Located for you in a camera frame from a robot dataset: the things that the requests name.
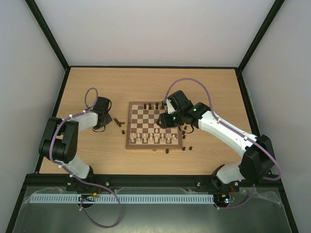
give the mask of ribbed metal strip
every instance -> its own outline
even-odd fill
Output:
[[[121,204],[214,204],[213,195],[129,195],[118,194]],[[78,194],[33,194],[30,203],[80,203]],[[116,204],[116,198],[110,194],[101,194],[99,198],[89,198],[84,203]]]

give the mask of gray wall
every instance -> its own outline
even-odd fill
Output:
[[[288,0],[243,72],[299,232],[311,229],[311,1]]]
[[[238,66],[274,0],[36,0],[70,65]]]
[[[5,232],[64,75],[24,0],[0,7],[0,232]]]

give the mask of chessboard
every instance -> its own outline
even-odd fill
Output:
[[[162,129],[156,124],[159,115],[167,112],[167,107],[162,109],[161,105],[160,101],[130,102],[125,146],[127,149],[182,149],[182,134],[177,127]]]

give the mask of black frame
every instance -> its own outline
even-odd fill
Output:
[[[255,135],[260,135],[259,128],[257,125],[257,121],[255,118],[255,114],[250,102],[250,98],[248,96],[248,92],[245,86],[245,82],[242,76],[242,71],[244,70],[245,66],[247,65],[248,61],[250,60],[251,56],[253,55],[254,51],[256,50],[258,44],[260,43],[261,39],[265,35],[266,31],[268,30],[269,26],[271,25],[273,19],[275,18],[276,14],[278,13],[279,9],[281,8],[282,4],[285,0],[275,0],[271,10],[269,11],[267,17],[265,18],[262,26],[260,27],[258,33],[256,34],[253,42],[251,43],[247,53],[245,54],[241,64],[239,67],[153,67],[153,66],[70,66],[65,57],[63,56],[52,32],[50,31],[43,15],[41,14],[36,2],[34,0],[25,0],[28,4],[30,10],[32,11],[34,17],[36,18],[39,26],[41,27],[43,33],[45,34],[47,40],[49,41],[51,47],[53,48],[55,54],[57,55],[60,63],[62,64],[65,75],[63,78],[63,82],[61,88],[59,90],[59,94],[55,103],[55,107],[52,113],[52,116],[55,117],[61,102],[61,98],[63,96],[63,92],[65,90],[65,86],[67,83],[67,79],[70,73],[71,67],[110,67],[110,68],[184,68],[184,69],[234,69],[237,75],[237,80],[239,83],[239,87],[241,90],[242,99],[245,105],[245,110],[247,113],[247,117],[249,120],[249,124],[251,127],[251,131]],[[20,194],[18,196],[16,205],[14,207],[9,225],[7,227],[6,232],[12,232],[20,206],[24,199],[24,195],[28,186],[67,186],[68,182],[68,175],[65,174],[39,174],[40,167],[42,164],[43,157],[39,156],[37,165],[35,167],[35,172],[33,174],[27,174],[23,186],[21,188]],[[212,191],[206,184],[205,180],[207,180],[210,175],[206,176],[187,176],[187,175],[180,175],[180,176],[159,176],[159,175],[95,175],[97,180],[101,180],[102,183],[109,182],[110,188],[117,188],[117,187],[187,187],[195,189],[198,192],[207,192]],[[252,187],[252,183],[248,181],[241,181],[239,182],[239,187]],[[291,208],[284,190],[284,186],[282,181],[271,182],[267,180],[260,181],[259,184],[256,184],[256,187],[276,187],[279,190],[282,202],[285,207],[286,215],[293,233],[297,233],[298,229],[291,212]]]

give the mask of wooden table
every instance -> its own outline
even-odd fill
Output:
[[[84,95],[95,87],[99,95],[112,101],[110,115],[127,123],[130,101],[161,101],[168,87],[179,78],[191,77],[201,81],[209,90],[214,110],[230,123],[250,132],[237,77],[233,69],[162,69],[162,68],[71,68],[60,103],[58,117],[82,111]],[[171,93],[182,90],[193,104],[208,105],[203,88],[191,81],[177,83]],[[89,94],[91,104],[95,94]],[[208,175],[219,165],[241,158],[225,143],[202,130],[187,134],[185,151],[126,150],[126,125],[119,128],[114,121],[104,133],[87,129],[79,134],[78,151],[84,162],[96,174],[138,175]],[[65,173],[44,158],[40,173]]]

